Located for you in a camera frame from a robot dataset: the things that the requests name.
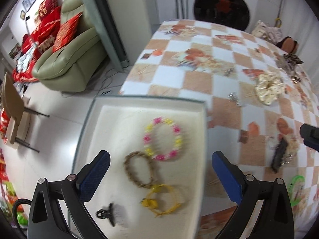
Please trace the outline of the long black hair clip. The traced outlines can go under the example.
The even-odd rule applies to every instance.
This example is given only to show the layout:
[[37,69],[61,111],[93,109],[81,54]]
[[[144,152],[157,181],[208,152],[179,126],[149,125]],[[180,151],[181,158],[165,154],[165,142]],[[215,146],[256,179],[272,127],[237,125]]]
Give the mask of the long black hair clip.
[[286,154],[287,148],[288,143],[284,138],[282,138],[275,148],[275,153],[271,162],[271,169],[274,173],[279,172],[279,169],[283,164],[283,159]]

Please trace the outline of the small black claw clip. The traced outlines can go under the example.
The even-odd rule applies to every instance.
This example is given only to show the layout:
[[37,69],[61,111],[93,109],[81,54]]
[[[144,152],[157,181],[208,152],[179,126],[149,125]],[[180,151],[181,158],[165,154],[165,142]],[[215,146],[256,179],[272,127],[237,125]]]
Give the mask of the small black claw clip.
[[110,203],[107,209],[100,209],[96,212],[96,217],[98,219],[108,219],[110,224],[114,227],[116,225],[115,214],[114,214],[114,204]]

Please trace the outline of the cream polka dot scrunchie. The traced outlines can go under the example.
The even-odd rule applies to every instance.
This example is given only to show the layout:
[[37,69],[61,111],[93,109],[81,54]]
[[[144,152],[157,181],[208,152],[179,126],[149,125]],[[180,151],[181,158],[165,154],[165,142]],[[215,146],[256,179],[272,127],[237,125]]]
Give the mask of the cream polka dot scrunchie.
[[284,81],[279,73],[264,72],[258,75],[255,85],[255,93],[259,101],[269,106],[284,93]]

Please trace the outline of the green plastic bangle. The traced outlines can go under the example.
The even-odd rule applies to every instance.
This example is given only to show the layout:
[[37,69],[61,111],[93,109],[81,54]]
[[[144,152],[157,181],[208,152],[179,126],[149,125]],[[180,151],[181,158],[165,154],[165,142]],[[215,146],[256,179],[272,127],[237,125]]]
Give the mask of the green plastic bangle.
[[302,199],[305,178],[302,175],[296,175],[292,178],[288,186],[288,195],[292,207],[298,205]]

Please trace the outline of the silver star hair clip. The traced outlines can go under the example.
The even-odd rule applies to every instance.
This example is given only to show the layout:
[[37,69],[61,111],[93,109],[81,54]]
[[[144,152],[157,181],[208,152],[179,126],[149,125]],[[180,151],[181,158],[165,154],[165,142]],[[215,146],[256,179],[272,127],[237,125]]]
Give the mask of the silver star hair clip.
[[296,161],[297,153],[285,153],[282,157],[281,166],[294,165]]

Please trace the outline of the checkered printed tablecloth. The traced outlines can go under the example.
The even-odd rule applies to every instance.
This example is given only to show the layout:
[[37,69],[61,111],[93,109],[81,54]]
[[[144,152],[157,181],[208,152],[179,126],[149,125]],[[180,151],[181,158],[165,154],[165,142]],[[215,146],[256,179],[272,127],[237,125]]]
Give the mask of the checkered printed tablecloth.
[[223,25],[165,21],[120,93],[204,101],[209,152],[259,180],[282,178],[294,190],[295,236],[303,238],[318,217],[318,153],[299,129],[318,125],[318,98],[302,68],[294,82],[277,66],[282,53]]

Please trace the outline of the leopard print bow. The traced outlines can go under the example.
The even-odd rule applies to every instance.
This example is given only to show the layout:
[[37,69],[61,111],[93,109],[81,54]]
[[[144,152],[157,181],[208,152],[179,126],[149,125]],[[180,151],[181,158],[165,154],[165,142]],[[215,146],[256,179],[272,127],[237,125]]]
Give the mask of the leopard print bow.
[[291,54],[291,53],[283,55],[283,57],[289,64],[292,64],[292,65],[303,64],[304,63],[304,61],[302,61],[297,55],[294,55],[294,54]]

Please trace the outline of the small silver clip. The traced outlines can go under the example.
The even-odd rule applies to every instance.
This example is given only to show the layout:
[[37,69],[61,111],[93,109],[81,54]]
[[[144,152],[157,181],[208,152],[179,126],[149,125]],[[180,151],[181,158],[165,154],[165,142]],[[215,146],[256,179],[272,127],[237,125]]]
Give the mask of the small silver clip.
[[235,103],[236,106],[238,107],[241,107],[242,104],[241,104],[241,101],[239,100],[237,94],[235,92],[231,92],[229,95],[228,95],[229,99]]

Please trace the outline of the wooden chair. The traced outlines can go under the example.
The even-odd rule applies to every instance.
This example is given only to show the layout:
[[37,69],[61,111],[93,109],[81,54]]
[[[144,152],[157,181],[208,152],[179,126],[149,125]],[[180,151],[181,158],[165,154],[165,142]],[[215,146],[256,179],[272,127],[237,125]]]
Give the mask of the wooden chair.
[[13,149],[23,146],[39,153],[38,149],[31,147],[31,145],[25,141],[30,126],[30,115],[34,114],[47,118],[50,116],[25,106],[24,100],[14,87],[12,77],[10,77],[8,73],[4,75],[2,82],[1,105],[9,118],[4,144]]

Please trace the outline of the beige bag with hanger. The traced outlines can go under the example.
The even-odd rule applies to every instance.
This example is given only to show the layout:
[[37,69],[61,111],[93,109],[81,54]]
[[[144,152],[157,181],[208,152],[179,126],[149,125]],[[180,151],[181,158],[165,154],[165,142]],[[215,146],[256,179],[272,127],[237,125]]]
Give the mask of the beige bag with hanger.
[[268,24],[260,20],[258,20],[255,24],[251,34],[257,38],[266,40],[271,44],[277,44],[283,40],[282,31],[279,27],[270,27]]

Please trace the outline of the white washing machine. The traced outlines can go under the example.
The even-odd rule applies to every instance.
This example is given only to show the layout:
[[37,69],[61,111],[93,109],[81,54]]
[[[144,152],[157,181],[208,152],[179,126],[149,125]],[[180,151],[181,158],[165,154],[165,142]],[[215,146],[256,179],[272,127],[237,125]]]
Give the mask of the white washing machine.
[[187,0],[188,18],[250,32],[258,0]]

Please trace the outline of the green leather sofa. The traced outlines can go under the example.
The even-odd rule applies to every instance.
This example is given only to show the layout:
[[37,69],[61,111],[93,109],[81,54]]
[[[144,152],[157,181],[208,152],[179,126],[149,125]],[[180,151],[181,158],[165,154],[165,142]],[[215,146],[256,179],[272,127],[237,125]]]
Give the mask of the green leather sofa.
[[32,75],[45,87],[62,92],[82,92],[106,59],[107,53],[82,0],[64,0],[61,25],[82,12],[72,41],[52,52],[47,49],[37,60]]

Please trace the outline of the red cushion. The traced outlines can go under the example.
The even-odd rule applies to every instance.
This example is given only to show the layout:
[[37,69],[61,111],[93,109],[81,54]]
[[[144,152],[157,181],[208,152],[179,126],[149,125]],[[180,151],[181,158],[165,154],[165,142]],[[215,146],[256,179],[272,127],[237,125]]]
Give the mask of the red cushion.
[[53,53],[63,48],[72,41],[75,33],[77,32],[77,27],[82,14],[82,12],[76,14],[60,26],[52,47]]

